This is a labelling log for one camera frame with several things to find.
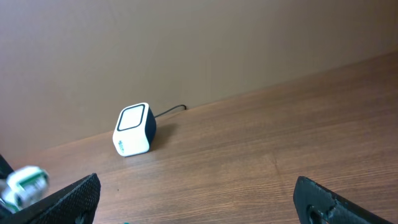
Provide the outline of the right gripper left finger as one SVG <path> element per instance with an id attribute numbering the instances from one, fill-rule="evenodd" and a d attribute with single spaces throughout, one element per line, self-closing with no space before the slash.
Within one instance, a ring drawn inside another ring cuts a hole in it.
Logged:
<path id="1" fill-rule="evenodd" d="M 1 224 L 92 224 L 100 192 L 100 180 L 92 173 L 19 212 L 6 215 Z"/>

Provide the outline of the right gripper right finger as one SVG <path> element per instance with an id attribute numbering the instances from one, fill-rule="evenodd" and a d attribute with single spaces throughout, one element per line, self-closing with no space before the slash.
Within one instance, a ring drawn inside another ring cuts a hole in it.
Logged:
<path id="1" fill-rule="evenodd" d="M 293 201 L 301 224 L 392 224 L 305 176 L 296 181 Z"/>

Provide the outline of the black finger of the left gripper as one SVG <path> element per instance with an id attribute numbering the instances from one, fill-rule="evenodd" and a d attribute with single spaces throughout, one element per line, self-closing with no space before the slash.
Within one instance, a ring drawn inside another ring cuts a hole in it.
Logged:
<path id="1" fill-rule="evenodd" d="M 7 160 L 0 155 L 0 179 L 7 179 L 8 175 L 13 173 L 13 168 L 9 165 Z"/>

